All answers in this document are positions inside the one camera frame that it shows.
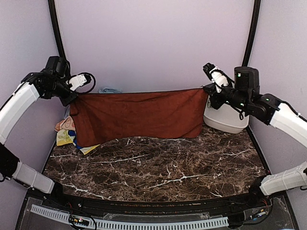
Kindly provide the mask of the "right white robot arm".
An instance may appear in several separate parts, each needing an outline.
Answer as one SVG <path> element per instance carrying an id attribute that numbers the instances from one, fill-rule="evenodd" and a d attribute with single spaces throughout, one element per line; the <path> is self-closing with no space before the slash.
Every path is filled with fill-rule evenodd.
<path id="1" fill-rule="evenodd" d="M 215 110 L 228 105 L 240 116 L 251 116 L 268 127 L 278 130 L 303 147 L 307 146 L 307 120 L 287 101 L 271 93 L 260 93 L 259 71 L 239 66 L 230 79 L 219 67 L 207 63 L 203 72 L 210 84 L 203 87 L 208 93 L 211 107 Z M 294 188 L 306 189 L 307 162 L 298 166 L 258 178 L 245 196 L 245 204 L 255 208 L 270 196 Z"/>

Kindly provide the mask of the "dark red towel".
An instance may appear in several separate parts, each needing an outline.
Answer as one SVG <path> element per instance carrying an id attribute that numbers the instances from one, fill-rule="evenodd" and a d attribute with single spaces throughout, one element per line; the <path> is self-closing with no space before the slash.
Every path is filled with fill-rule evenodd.
<path id="1" fill-rule="evenodd" d="M 207 98 L 202 88 L 87 94 L 70 104 L 70 116 L 81 147 L 137 136 L 194 138 L 202 129 Z"/>

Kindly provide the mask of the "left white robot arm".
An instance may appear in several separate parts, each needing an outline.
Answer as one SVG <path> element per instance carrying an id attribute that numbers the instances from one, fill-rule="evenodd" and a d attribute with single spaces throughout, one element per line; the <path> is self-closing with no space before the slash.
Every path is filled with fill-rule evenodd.
<path id="1" fill-rule="evenodd" d="M 69 62 L 63 57 L 49 57 L 39 72 L 25 76 L 0 109 L 0 173 L 5 179 L 14 179 L 30 189 L 48 194 L 49 201 L 57 209 L 63 209 L 68 199 L 52 179 L 42 175 L 39 167 L 52 144 L 52 134 L 47 131 L 51 122 L 39 128 L 45 121 L 44 112 L 35 115 L 41 99 L 58 97 L 67 106 L 76 94 L 68 83 Z"/>

